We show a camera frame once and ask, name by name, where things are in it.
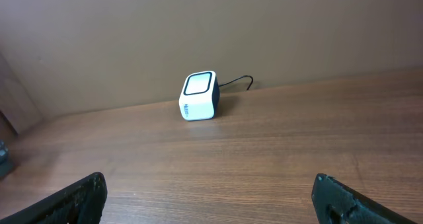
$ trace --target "power cord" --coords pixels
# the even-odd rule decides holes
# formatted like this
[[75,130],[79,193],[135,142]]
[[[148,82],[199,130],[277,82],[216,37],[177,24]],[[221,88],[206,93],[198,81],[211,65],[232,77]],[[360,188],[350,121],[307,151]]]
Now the power cord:
[[[251,76],[251,75],[243,75],[243,76],[239,77],[238,79],[242,79],[242,78],[250,78],[250,79],[251,79],[250,85],[247,87],[247,90],[249,90],[249,89],[250,89],[250,87],[251,87],[251,85],[252,85],[252,82],[254,81],[254,80],[252,79],[252,76]],[[230,83],[232,83],[232,82],[237,81],[238,79],[234,79],[234,80],[232,80],[231,82],[228,82],[228,83],[224,83],[224,84],[222,84],[222,85],[219,85],[219,87],[222,87],[222,86],[228,85],[228,84],[230,84]]]

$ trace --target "white cube device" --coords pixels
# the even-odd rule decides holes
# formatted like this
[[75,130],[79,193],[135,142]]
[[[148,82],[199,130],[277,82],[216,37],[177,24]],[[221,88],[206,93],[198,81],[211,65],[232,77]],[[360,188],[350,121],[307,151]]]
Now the white cube device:
[[213,118],[219,98],[219,85],[214,71],[193,73],[185,79],[180,93],[180,113],[187,121]]

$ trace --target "black object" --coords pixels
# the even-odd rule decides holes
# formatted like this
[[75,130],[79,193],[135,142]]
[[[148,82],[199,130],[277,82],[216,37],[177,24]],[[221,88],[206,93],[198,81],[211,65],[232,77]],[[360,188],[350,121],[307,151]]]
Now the black object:
[[107,187],[104,176],[100,172],[95,172],[38,203],[0,220],[0,224],[100,223],[106,199]]
[[[251,79],[251,82],[250,82],[249,86],[247,87],[247,90],[249,90],[249,89],[250,89],[250,87],[251,87],[251,85],[252,85],[252,82],[254,81],[254,79],[252,78],[252,76],[251,76],[251,75],[243,75],[243,76],[239,77],[238,79],[242,79],[242,78],[250,78],[250,79]],[[228,83],[224,83],[224,84],[222,84],[222,85],[219,85],[219,87],[222,87],[222,86],[228,85],[228,84],[230,84],[230,83],[232,83],[232,82],[237,81],[238,79],[234,79],[234,80],[232,80],[231,82],[228,82]]]
[[311,199],[322,224],[416,224],[325,174],[316,175]]
[[9,158],[9,150],[5,142],[0,140],[0,178],[5,177],[13,170],[13,164]]

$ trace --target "brown wooden surface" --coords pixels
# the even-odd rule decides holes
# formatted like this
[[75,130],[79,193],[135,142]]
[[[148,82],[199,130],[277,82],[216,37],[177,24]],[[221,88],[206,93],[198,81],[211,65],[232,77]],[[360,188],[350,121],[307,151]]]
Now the brown wooden surface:
[[66,116],[10,150],[0,217],[101,171],[102,223],[317,223],[323,172],[423,223],[423,70],[224,94],[200,122],[177,101]]

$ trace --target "wooden tabletop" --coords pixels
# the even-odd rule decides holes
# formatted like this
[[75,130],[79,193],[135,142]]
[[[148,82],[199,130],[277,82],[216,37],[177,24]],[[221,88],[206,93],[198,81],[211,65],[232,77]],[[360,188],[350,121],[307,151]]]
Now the wooden tabletop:
[[423,70],[223,94],[199,122],[177,101],[66,116],[9,147],[0,217],[101,171],[102,223],[318,223],[323,172],[423,223]]

